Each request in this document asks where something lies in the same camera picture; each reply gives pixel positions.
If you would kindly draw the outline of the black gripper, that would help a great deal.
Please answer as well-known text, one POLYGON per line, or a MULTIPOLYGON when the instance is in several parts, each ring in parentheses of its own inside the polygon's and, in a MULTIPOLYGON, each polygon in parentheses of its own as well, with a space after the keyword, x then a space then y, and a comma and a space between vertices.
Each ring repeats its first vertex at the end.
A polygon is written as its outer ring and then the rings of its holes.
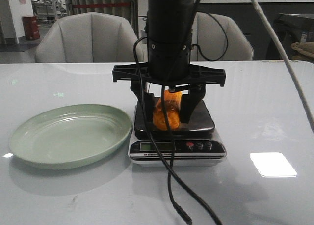
POLYGON ((153 110, 155 99, 153 93, 148 93, 148 84, 153 83, 165 86, 177 86, 182 84, 190 85, 188 94, 183 94, 181 97, 180 121, 188 123, 190 117, 203 99, 206 93, 206 84, 218 84, 224 86, 226 73, 223 69, 207 68, 200 65, 189 65, 189 73, 186 77, 166 83, 163 79, 152 77, 148 71, 148 63, 116 65, 112 70, 113 81, 127 80, 131 82, 130 89, 138 98, 135 111, 135 129, 145 129, 145 122, 150 126, 153 123, 153 110), (140 83, 139 77, 142 77, 143 84, 140 83))

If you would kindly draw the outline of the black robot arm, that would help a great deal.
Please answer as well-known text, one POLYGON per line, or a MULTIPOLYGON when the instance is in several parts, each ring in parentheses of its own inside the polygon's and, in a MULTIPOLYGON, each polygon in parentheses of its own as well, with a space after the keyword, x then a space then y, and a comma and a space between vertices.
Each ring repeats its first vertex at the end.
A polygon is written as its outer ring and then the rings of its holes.
POLYGON ((162 131, 213 129, 203 97, 206 85, 223 86, 226 74, 190 63, 192 24, 200 0, 148 1, 148 61, 115 66, 114 81, 130 81, 138 99, 137 124, 156 125, 161 120, 162 131))

